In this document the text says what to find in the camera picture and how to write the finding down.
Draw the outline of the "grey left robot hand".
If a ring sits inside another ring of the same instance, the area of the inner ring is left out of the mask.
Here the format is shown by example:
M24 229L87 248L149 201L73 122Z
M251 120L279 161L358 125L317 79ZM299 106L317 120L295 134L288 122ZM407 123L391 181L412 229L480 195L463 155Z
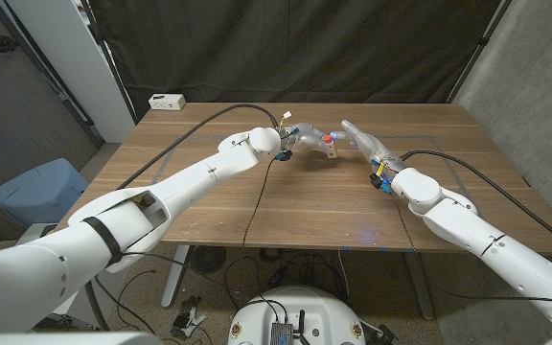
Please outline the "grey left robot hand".
M285 150L317 150L330 156L332 149L324 141L325 133L310 123L284 126L281 131L281 148Z

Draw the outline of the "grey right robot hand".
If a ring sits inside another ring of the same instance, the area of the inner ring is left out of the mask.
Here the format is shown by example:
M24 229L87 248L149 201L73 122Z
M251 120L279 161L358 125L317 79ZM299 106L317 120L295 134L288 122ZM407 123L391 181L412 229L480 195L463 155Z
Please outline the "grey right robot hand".
M399 173L406 168L401 158L393 154L378 138L363 132L347 120L342 120L343 131L332 131L335 140L355 142L363 157L372 166L373 173L381 174L390 171Z

